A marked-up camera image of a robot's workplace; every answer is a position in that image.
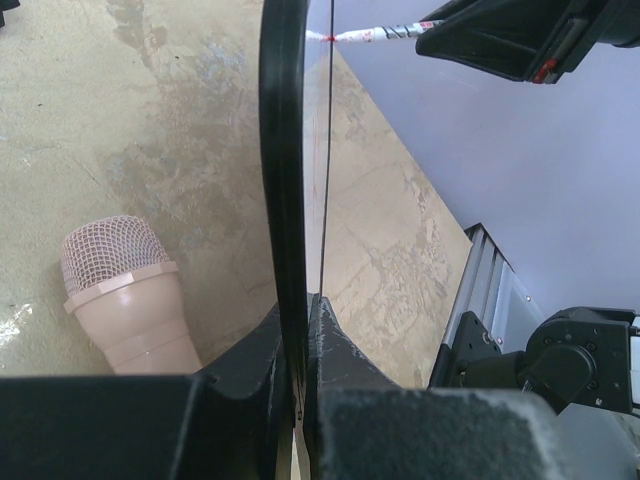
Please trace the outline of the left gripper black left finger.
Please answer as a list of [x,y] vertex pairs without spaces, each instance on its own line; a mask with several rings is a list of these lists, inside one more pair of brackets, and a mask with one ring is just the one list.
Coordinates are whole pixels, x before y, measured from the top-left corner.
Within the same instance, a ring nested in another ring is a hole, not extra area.
[[290,385],[270,311],[200,371],[7,378],[5,479],[286,479]]

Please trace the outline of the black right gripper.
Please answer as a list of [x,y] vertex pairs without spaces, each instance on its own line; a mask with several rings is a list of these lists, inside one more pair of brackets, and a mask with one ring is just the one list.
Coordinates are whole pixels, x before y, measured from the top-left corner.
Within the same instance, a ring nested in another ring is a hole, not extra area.
[[639,47],[638,1],[450,1],[428,18],[418,55],[517,82],[555,84],[598,43]]

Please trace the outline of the red capped whiteboard marker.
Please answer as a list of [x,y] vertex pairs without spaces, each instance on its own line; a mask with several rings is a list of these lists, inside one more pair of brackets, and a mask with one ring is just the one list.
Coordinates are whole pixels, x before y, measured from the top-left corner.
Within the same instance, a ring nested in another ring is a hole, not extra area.
[[384,40],[412,39],[421,36],[425,32],[441,25],[442,23],[443,20],[421,21],[406,25],[378,26],[368,29],[352,30],[334,35],[321,34],[307,30],[306,39],[325,43],[371,43]]

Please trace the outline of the white whiteboard black frame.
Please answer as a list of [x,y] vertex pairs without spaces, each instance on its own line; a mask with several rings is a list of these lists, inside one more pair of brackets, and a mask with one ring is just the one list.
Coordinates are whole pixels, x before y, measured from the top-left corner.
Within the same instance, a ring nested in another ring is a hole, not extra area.
[[294,419],[305,408],[308,331],[324,275],[334,4],[267,1],[259,45],[259,123],[281,333]]

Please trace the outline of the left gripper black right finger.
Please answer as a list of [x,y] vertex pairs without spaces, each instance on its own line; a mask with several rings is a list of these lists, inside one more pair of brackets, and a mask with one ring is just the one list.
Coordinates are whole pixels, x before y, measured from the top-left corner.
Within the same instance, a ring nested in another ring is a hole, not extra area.
[[516,389],[405,389],[341,329],[326,299],[310,326],[304,438],[311,479],[635,479],[622,413],[556,413]]

